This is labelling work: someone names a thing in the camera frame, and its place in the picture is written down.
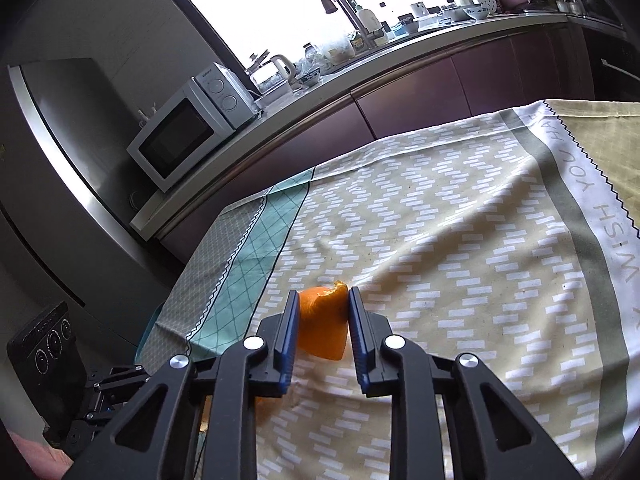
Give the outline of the pink sleeved left forearm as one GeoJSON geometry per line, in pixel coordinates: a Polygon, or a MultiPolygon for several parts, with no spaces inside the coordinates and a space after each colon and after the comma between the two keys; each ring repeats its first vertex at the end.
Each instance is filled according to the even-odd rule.
{"type": "Polygon", "coordinates": [[[74,461],[48,444],[27,440],[10,431],[9,436],[34,474],[43,480],[61,480],[74,461]]]}

